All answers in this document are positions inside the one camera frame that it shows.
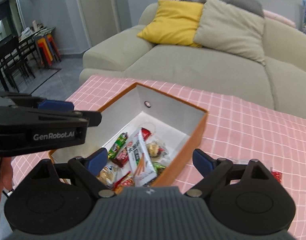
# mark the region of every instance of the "orange box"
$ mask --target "orange box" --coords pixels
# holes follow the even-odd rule
[[[144,127],[169,152],[170,163],[155,180],[155,187],[173,184],[199,147],[208,118],[207,110],[139,83],[123,90],[98,111],[102,122],[98,127],[88,128],[85,144],[50,151],[52,162],[65,163],[75,156],[85,158],[101,147],[109,150],[122,132],[131,135],[138,127]],[[117,179],[129,170],[127,163]]]

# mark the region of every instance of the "beige sofa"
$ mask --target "beige sofa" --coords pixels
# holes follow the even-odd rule
[[[263,67],[212,49],[156,45],[137,38],[156,10],[157,4],[149,5],[137,26],[88,50],[80,82],[94,74],[172,82],[237,96],[306,119],[306,35],[266,19]]]

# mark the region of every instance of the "pink tablecloth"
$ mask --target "pink tablecloth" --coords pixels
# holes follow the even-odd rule
[[[136,80],[92,76],[69,99],[77,110],[97,110]],[[290,228],[306,239],[306,120],[243,101],[240,98],[176,84],[139,81],[208,109],[210,116],[200,148],[214,158],[256,158],[283,173],[282,185],[296,202]],[[17,185],[47,153],[17,157],[12,165]],[[182,192],[201,180],[189,162],[174,185]]]

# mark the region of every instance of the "white door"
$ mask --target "white door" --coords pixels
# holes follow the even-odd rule
[[[111,0],[80,0],[92,46],[117,33]]]

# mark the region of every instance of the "beige pillow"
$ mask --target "beige pillow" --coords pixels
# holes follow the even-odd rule
[[[265,19],[220,0],[207,0],[194,42],[265,65]]]

